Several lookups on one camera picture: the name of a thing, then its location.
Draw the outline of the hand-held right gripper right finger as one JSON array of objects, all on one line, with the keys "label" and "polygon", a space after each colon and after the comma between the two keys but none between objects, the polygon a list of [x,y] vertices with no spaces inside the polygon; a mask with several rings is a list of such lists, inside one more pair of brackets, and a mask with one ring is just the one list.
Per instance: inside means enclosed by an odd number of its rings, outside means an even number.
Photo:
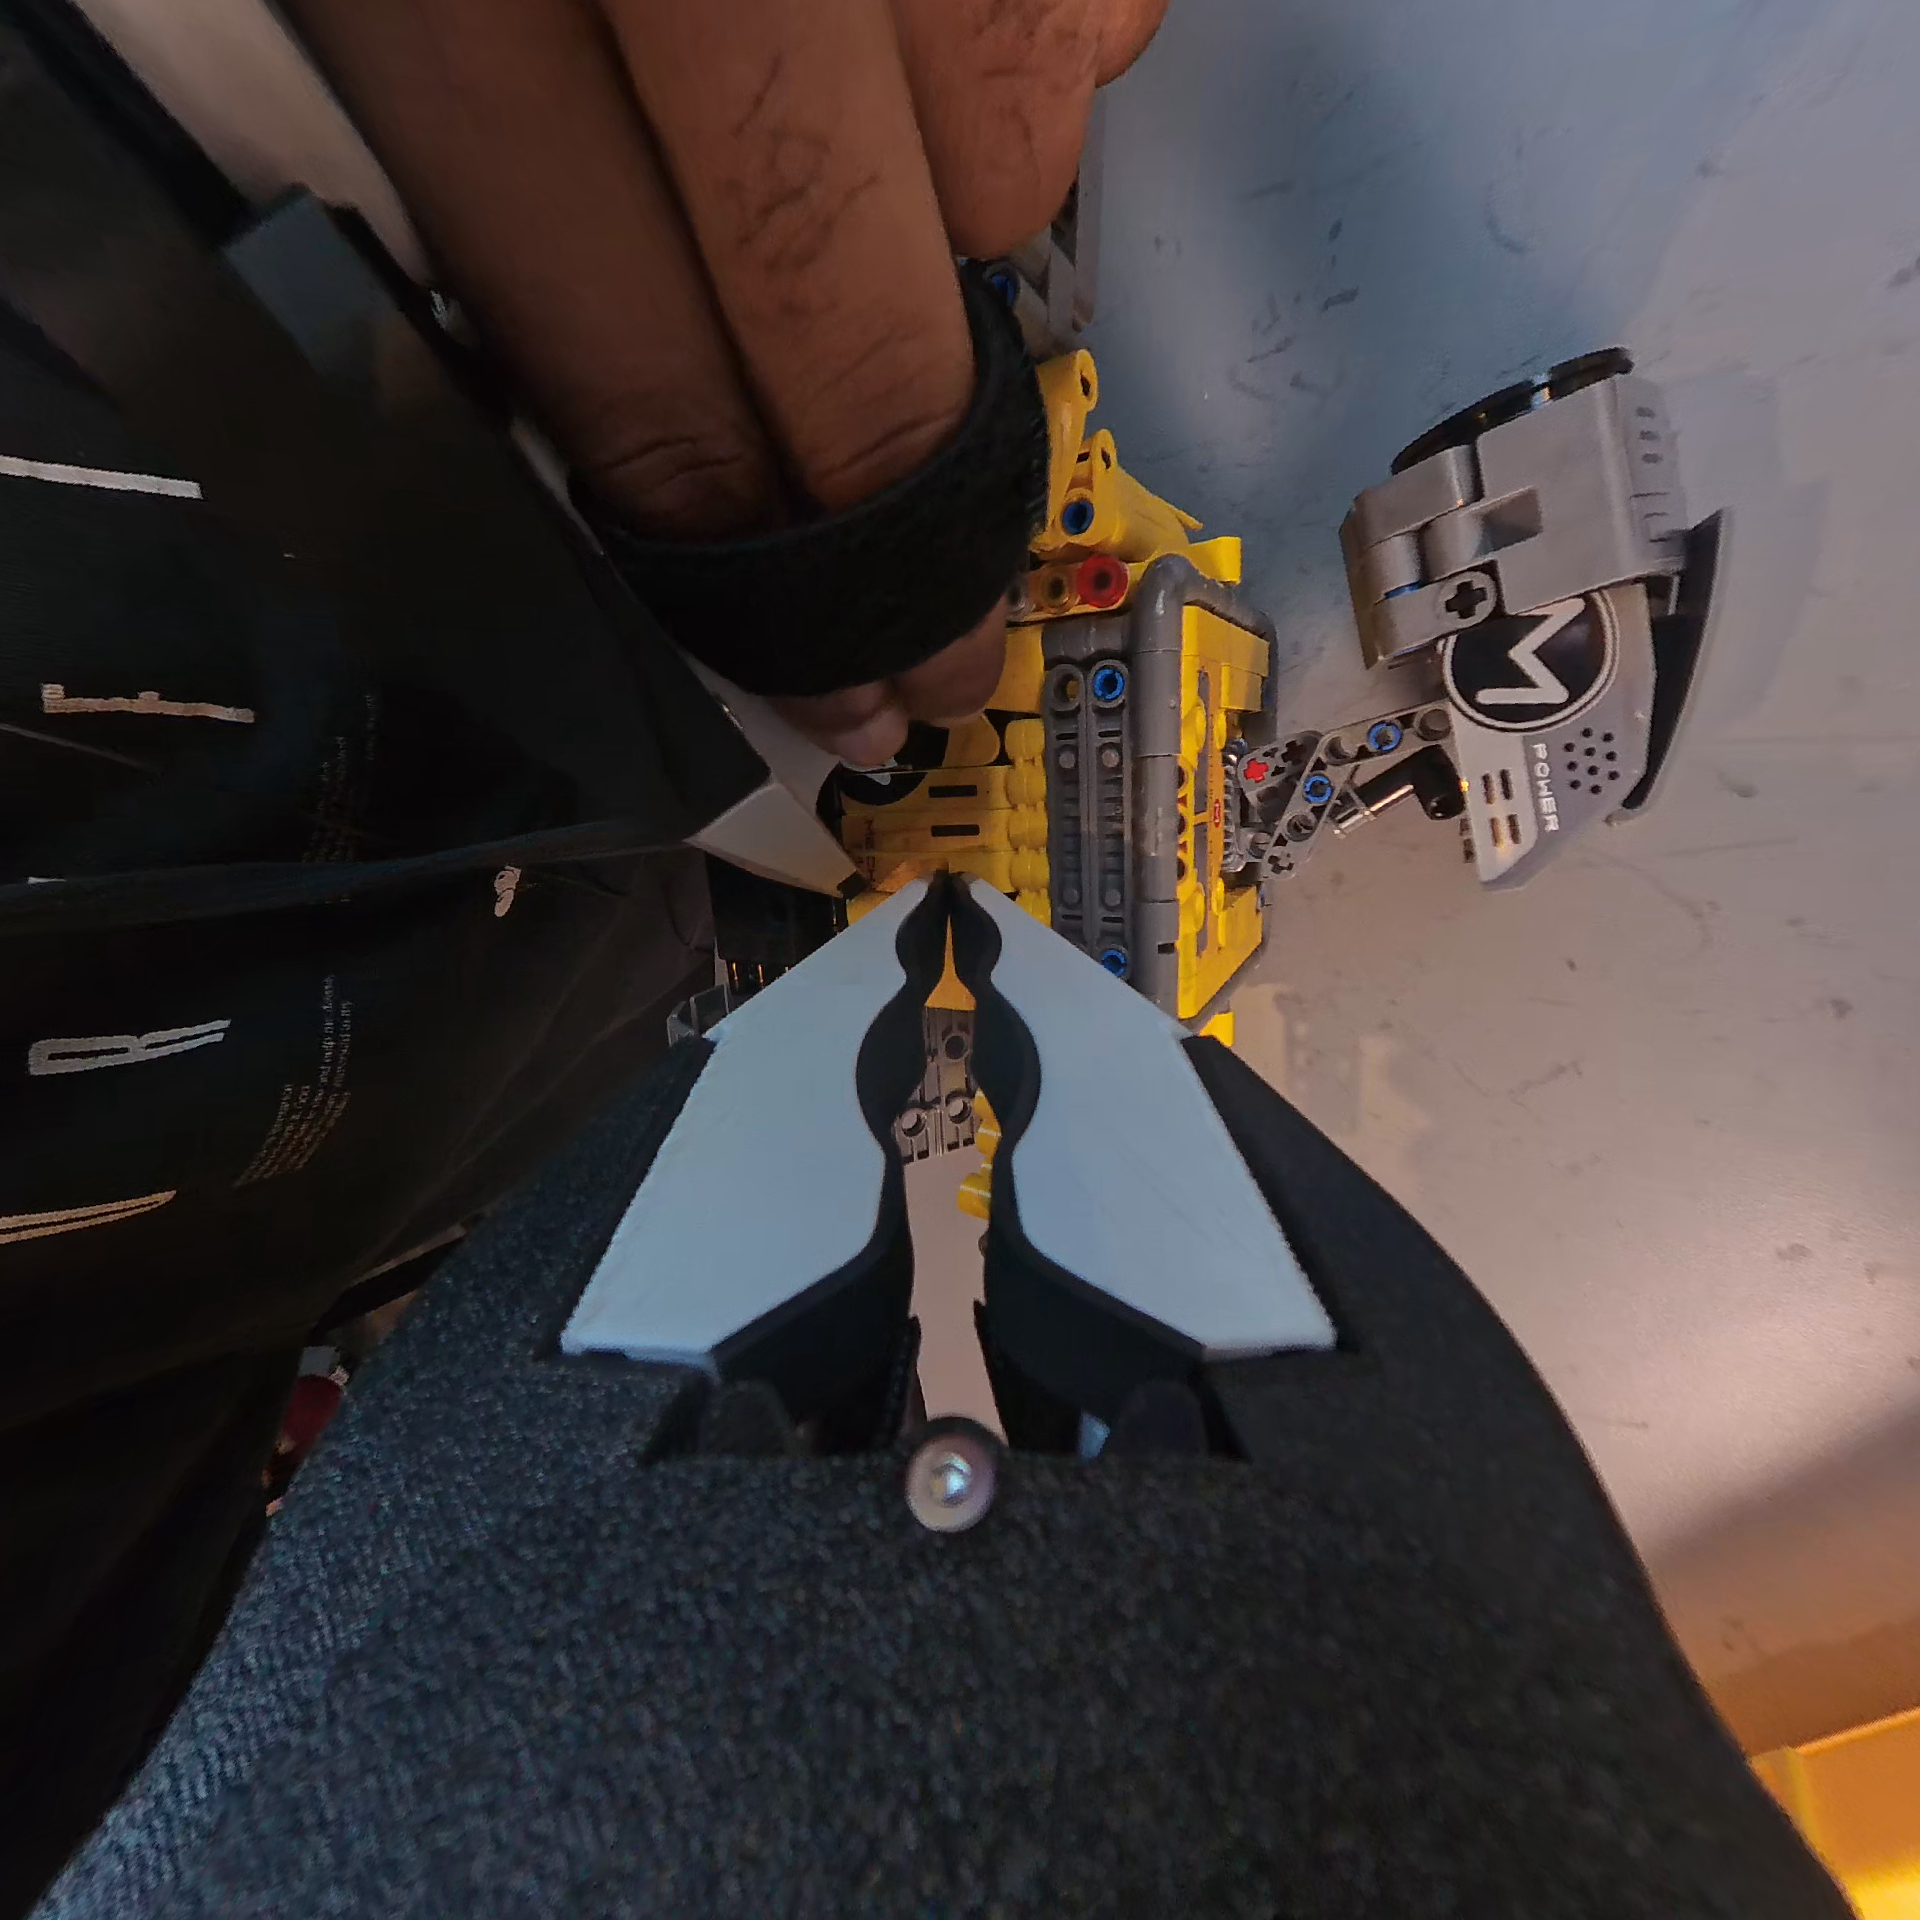
[{"label": "hand-held right gripper right finger", "polygon": [[1218,1362],[1329,1353],[1337,1328],[1198,1070],[1194,1039],[977,880],[947,895],[999,1124],[982,1338],[1114,1431]]}]

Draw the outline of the yellow building-block toy robot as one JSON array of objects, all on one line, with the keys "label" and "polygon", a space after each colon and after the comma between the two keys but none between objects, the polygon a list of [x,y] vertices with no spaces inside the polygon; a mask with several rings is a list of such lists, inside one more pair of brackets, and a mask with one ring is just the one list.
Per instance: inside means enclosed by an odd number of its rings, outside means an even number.
[{"label": "yellow building-block toy robot", "polygon": [[1231,1042],[1231,987],[1280,883],[1414,803],[1512,889],[1649,803],[1706,636],[1720,521],[1685,526],[1662,391],[1609,348],[1451,415],[1338,526],[1376,710],[1302,728],[1241,542],[1121,468],[1083,348],[1096,299],[1102,110],[1048,226],[981,271],[1039,362],[1046,505],[1014,576],[986,712],[874,774],[805,776],[849,900],[713,862],[713,983],[672,1042],[907,880],[982,880],[1191,1034]]}]

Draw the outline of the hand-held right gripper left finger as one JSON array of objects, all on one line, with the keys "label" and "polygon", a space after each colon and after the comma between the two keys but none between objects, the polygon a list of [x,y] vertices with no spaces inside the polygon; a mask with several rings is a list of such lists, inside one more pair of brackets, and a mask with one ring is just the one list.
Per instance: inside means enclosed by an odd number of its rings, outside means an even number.
[{"label": "hand-held right gripper left finger", "polygon": [[578,1303],[562,1370],[747,1385],[821,1450],[896,1450],[920,1328],[896,1119],[922,1067],[945,880],[914,880],[742,1001],[690,1080]]}]

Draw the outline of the yellow box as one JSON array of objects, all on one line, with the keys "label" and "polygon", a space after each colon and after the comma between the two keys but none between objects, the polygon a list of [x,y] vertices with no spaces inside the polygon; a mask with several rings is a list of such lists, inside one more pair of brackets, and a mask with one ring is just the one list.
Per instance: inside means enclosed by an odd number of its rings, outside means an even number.
[{"label": "yellow box", "polygon": [[1917,1711],[1770,1750],[1751,1768],[1861,1919],[1917,1915]]}]

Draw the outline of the black printed hoodie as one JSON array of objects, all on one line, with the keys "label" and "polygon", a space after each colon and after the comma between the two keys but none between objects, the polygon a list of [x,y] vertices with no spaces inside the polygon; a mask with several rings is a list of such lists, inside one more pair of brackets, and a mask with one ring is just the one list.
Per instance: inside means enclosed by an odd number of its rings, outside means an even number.
[{"label": "black printed hoodie", "polygon": [[5,6],[5,1915],[217,1634],[302,1344],[662,1050],[749,777],[367,224]]}]

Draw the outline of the person's left hand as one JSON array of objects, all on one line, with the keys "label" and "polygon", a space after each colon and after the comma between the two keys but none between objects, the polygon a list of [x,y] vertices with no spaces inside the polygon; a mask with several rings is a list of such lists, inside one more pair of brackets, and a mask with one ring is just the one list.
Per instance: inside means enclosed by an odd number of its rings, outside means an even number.
[{"label": "person's left hand", "polygon": [[[642,540],[840,512],[969,410],[952,268],[1067,201],[1163,2],[304,2],[304,49],[461,308]],[[947,655],[774,706],[869,769],[982,712]]]}]

